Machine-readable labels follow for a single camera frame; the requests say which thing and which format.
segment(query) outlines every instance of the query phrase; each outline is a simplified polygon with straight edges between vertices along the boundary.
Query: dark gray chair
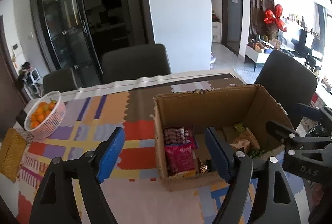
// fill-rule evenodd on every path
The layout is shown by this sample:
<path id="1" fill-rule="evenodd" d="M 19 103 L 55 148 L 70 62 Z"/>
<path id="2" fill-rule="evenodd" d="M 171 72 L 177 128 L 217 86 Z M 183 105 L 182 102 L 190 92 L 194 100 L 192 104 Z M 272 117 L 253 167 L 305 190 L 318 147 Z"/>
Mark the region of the dark gray chair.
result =
<path id="1" fill-rule="evenodd" d="M 292 107 L 297 103 L 310 104 L 317 88 L 317 78 L 293 57 L 273 50 L 255 84 L 264 86 L 281 103 L 296 129 L 303 116 L 292 112 Z"/>
<path id="2" fill-rule="evenodd" d="M 80 81 L 77 82 L 72 68 L 60 69 L 51 72 L 43 78 L 44 94 L 57 90 L 66 92 L 78 89 Z"/>
<path id="3" fill-rule="evenodd" d="M 107 52 L 102 58 L 103 83 L 171 73 L 162 44 L 136 45 Z"/>

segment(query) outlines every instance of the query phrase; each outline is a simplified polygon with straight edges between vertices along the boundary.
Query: yellow woven mat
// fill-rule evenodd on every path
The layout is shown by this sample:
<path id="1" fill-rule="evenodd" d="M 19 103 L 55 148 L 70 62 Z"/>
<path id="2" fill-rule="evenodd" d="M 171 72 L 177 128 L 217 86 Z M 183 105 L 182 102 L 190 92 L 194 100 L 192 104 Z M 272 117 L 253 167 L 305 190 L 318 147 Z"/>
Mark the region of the yellow woven mat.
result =
<path id="1" fill-rule="evenodd" d="M 15 182 L 26 141 L 18 132 L 10 128 L 0 149 L 0 172 Z"/>

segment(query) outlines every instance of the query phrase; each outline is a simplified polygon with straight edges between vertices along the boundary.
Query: open cardboard box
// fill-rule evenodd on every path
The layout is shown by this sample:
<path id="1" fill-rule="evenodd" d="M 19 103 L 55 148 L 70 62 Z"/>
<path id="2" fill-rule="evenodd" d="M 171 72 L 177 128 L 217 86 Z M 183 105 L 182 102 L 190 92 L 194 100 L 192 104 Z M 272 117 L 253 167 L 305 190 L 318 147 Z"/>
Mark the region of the open cardboard box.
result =
<path id="1" fill-rule="evenodd" d="M 266 132 L 269 120 L 293 126 L 282 107 L 260 85 L 230 86 L 216 90 L 204 90 L 158 95 L 154 99 L 155 147 L 157 168 L 162 183 L 169 191 L 198 188 L 215 184 L 221 179 L 217 172 L 196 174 L 191 177 L 169 176 L 164 151 L 163 128 L 193 126 L 199 145 L 196 157 L 205 162 L 211 159 L 204 143 L 204 130 L 214 127 L 227 142 L 232 142 L 239 133 L 234 125 L 243 122 L 248 127 L 262 149 L 266 151 L 260 158 L 268 159 L 284 150 L 274 137 Z"/>

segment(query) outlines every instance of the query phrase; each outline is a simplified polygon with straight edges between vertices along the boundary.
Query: floor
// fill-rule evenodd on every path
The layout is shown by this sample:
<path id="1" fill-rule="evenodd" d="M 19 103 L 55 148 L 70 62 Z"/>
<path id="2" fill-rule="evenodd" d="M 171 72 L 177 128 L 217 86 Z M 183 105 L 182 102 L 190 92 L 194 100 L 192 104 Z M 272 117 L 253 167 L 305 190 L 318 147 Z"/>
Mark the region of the floor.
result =
<path id="1" fill-rule="evenodd" d="M 262 66 L 257 66 L 254 72 L 252 62 L 244 63 L 222 44 L 212 43 L 212 53 L 216 57 L 213 69 L 233 68 L 247 84 L 253 84 L 262 70 Z"/>

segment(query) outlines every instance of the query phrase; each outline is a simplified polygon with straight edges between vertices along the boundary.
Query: balloon bouquet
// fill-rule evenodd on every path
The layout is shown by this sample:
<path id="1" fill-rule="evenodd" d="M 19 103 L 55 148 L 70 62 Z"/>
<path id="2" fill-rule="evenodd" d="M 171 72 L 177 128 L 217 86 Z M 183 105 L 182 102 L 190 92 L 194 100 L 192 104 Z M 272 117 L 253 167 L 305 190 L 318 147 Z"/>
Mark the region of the balloon bouquet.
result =
<path id="1" fill-rule="evenodd" d="M 280 19 L 282 13 L 283 13 L 283 8 L 281 7 L 280 4 L 276 5 L 274 13 L 271 10 L 267 10 L 265 12 L 265 18 L 264 18 L 265 24 L 272 25 L 275 22 L 278 29 L 280 29 L 283 32 L 287 32 L 286 24 L 284 23 L 284 21 Z"/>

